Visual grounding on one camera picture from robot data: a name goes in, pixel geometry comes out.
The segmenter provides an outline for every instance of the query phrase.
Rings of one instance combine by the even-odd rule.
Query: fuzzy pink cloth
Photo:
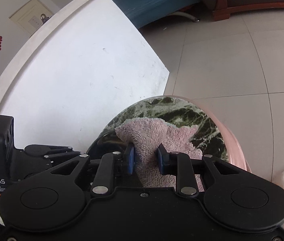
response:
[[[202,151],[189,142],[197,129],[197,126],[176,128],[159,118],[135,118],[125,121],[115,132],[124,143],[134,143],[135,169],[144,187],[175,187],[175,176],[160,175],[155,151],[162,143],[167,152],[179,151],[192,159],[202,159]],[[200,176],[195,177],[199,191],[204,191]]]

